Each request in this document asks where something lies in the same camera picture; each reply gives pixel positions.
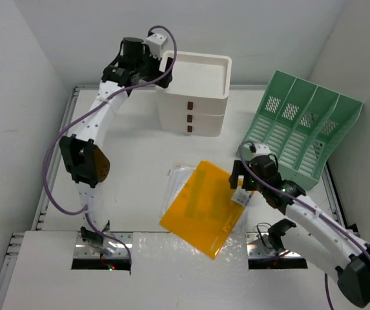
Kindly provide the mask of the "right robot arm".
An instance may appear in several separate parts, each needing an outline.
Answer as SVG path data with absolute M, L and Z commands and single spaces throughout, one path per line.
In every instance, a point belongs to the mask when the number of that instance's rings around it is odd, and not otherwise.
M 287 249 L 303 256 L 353 305 L 364 308 L 370 303 L 370 243 L 323 212 L 298 184 L 283 179 L 270 155 L 234 161 L 229 183 L 232 189 L 259 192 L 283 214 L 268 230 L 276 252 Z

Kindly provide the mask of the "clear zip document pouch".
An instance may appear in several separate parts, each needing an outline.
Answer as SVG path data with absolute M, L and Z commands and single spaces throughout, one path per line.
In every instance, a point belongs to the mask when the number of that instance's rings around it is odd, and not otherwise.
M 168 182 L 161 204 L 159 217 L 162 218 L 168 211 L 172 202 L 176 199 L 184 185 L 192 176 L 196 167 L 191 165 L 184 165 L 175 163 L 168 173 Z M 243 211 L 240 219 L 233 228 L 233 233 L 245 234 L 247 232 L 247 212 Z

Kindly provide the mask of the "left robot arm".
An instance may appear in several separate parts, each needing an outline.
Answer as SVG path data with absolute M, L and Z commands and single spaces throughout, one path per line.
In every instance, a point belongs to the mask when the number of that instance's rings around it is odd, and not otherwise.
M 167 88 L 172 81 L 170 72 L 159 69 L 166 42 L 166 36 L 154 32 L 145 39 L 123 38 L 115 60 L 103 70 L 90 115 L 70 136 L 59 140 L 62 159 L 76 184 L 86 221 L 81 236 L 100 251 L 105 250 L 110 225 L 105 216 L 102 188 L 110 172 L 110 161 L 101 149 L 103 141 L 133 86 L 144 81 Z

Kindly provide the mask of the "yellow clip file folder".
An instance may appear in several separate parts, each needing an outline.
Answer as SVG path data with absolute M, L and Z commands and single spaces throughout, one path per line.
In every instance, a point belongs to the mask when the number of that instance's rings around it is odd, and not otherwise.
M 159 221 L 195 249 L 215 259 L 253 196 L 229 184 L 230 174 L 201 161 Z

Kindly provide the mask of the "white drawer cabinet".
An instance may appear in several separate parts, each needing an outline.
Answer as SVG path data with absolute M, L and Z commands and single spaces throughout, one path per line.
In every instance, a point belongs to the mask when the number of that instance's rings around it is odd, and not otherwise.
M 162 129 L 218 137 L 229 98 L 231 69 L 229 56 L 178 52 L 169 86 L 156 88 Z

